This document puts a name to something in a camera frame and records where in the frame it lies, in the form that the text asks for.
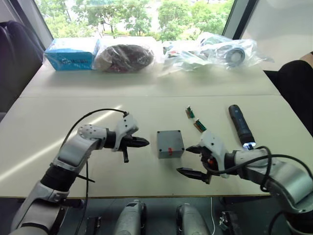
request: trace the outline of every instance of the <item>blue box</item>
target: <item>blue box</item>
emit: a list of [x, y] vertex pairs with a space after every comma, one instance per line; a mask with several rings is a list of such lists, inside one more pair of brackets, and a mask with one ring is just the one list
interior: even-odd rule
[[91, 70], [97, 53], [97, 39], [56, 38], [45, 50], [44, 55], [55, 70]]

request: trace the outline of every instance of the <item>gray plastic box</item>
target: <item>gray plastic box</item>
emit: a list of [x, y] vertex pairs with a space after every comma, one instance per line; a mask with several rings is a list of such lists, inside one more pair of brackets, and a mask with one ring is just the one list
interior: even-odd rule
[[159, 158], [180, 158], [185, 150], [180, 130], [158, 131], [157, 148]]

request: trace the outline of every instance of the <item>white cable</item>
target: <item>white cable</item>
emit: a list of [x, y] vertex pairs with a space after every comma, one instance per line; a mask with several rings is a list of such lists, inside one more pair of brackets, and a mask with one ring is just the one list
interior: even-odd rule
[[212, 218], [212, 223], [213, 223], [213, 233], [212, 235], [214, 235], [215, 233], [215, 223], [214, 223], [214, 219], [213, 219], [213, 198], [211, 197], [211, 218]]

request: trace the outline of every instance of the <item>robotic arm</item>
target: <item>robotic arm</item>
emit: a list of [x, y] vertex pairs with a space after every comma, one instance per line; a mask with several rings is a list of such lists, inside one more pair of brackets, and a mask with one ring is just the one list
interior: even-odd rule
[[207, 173], [189, 168], [179, 168], [177, 169], [179, 173], [188, 178], [202, 180], [207, 184], [210, 183], [212, 175], [228, 178], [229, 174], [239, 175], [240, 178], [256, 184], [264, 184], [281, 206], [291, 233], [294, 235], [313, 234], [312, 176], [292, 164], [277, 160], [273, 155], [269, 176], [265, 178], [268, 167], [266, 150], [234, 150], [228, 153], [223, 142], [209, 131], [203, 132], [198, 145], [186, 150], [200, 154]]
[[102, 148], [122, 151], [127, 163], [127, 147], [149, 144], [144, 138], [132, 136], [137, 130], [137, 122], [130, 114], [118, 122], [114, 131], [91, 124], [81, 126], [61, 147], [50, 168], [16, 213], [10, 235], [56, 234], [65, 216], [69, 189], [91, 152]]

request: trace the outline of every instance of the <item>white table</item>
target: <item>white table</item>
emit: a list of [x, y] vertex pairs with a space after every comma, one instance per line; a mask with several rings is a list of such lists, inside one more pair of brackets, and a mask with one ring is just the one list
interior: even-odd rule
[[132, 74], [55, 71], [46, 62], [21, 97], [279, 95], [258, 66], [244, 70], [204, 66], [191, 72], [160, 74], [159, 69]]
[[[90, 186], [91, 197], [262, 194], [258, 185], [238, 176], [213, 177], [206, 185], [176, 172], [182, 166], [204, 171], [196, 154], [185, 152], [181, 159], [157, 158], [158, 130], [181, 130], [185, 147], [199, 141], [200, 133], [186, 117], [187, 105], [223, 139], [229, 151], [241, 149], [228, 115], [231, 104], [241, 107], [258, 145], [268, 146], [273, 153], [298, 157], [312, 169], [313, 139], [279, 95], [23, 97], [0, 124], [0, 196], [26, 197], [55, 157], [72, 124], [88, 111], [117, 106], [134, 115], [139, 123], [136, 135], [148, 139], [150, 145], [129, 148], [128, 164], [123, 163], [121, 153], [94, 151], [89, 161], [90, 177], [96, 181]], [[82, 124], [97, 119], [97, 125], [113, 129], [120, 118], [118, 113], [95, 114]], [[85, 182], [77, 179], [69, 196], [84, 194]]]

